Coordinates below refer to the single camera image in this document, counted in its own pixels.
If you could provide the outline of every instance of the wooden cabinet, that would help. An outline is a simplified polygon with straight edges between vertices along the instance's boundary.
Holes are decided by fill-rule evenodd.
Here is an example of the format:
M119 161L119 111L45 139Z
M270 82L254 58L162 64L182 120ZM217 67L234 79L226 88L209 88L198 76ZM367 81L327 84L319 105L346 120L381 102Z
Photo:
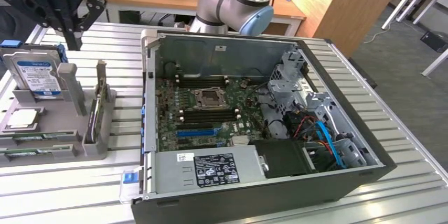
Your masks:
M391 0L293 0L305 12L297 36L329 38L350 57Z

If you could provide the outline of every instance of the hard drive label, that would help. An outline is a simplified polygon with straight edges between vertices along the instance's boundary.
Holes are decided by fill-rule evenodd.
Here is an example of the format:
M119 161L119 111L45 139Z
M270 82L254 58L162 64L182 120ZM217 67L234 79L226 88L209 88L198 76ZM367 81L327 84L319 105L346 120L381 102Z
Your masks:
M195 157L195 171L199 187L241 182L233 153Z
M62 88L58 78L53 75L53 65L45 61L18 61L21 75L30 89L39 95L58 95Z

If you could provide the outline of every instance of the metal slatted table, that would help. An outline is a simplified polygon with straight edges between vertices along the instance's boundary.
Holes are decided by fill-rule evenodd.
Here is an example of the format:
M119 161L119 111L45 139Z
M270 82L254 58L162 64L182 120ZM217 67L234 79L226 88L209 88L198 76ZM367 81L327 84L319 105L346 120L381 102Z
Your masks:
M101 161L0 168L0 223L134 222L131 206L119 202L119 180L122 172L139 165L143 95L139 38L146 28L151 27L97 23L85 34L82 51L67 52L87 89L94 89L97 83L97 61L107 60L109 82L119 92L109 156ZM62 40L54 30L37 28L27 42L54 45ZM234 223L448 221L446 171L337 47L322 39L305 41L399 166L382 180L359 187L338 202ZM323 88L313 72L311 79ZM0 117L10 107L15 85L9 72L0 81Z

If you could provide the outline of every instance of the blue latch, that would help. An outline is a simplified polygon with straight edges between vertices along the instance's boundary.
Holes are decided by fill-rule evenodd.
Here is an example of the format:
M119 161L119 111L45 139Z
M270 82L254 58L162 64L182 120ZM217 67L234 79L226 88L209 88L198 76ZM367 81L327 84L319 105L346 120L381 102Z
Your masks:
M139 172L137 173L126 173L123 178L125 184L133 184L139 182Z
M13 48L18 48L22 45L22 41L21 40L9 40L6 39L2 44L0 47L13 47Z

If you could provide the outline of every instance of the table leg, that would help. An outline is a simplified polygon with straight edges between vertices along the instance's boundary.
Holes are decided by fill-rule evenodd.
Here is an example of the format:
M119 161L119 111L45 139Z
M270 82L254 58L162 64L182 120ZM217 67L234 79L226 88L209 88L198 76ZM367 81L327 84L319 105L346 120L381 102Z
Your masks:
M405 17L409 15L413 7L415 6L415 4L418 3L419 0L413 0L409 7L406 8L405 12L402 13L401 17L398 18L398 22L402 22Z
M407 4L409 0L402 0L402 2L399 3L398 7L395 8L391 16L387 18L387 21L385 22L385 25L382 26L382 29L386 30L389 25L391 24L395 16L399 14L402 8L405 7L405 5Z
M418 16L418 18L415 19L415 21L413 22L414 25L417 25L423 17L423 15L426 15L426 12L430 10L430 8L435 5L435 3L438 2L438 0L431 0L430 4L427 5L427 7L423 9L421 15Z
M110 15L110 22L111 23L121 23L121 10L117 6L109 5L107 12Z
M448 58L448 49L446 50L446 52L442 53L439 58L433 62L430 67L426 69L426 71L423 71L422 75L429 76L447 58Z
M297 36L301 23L302 23L301 19L291 19L291 23L289 24L289 28L286 31L286 36L291 36L291 37Z

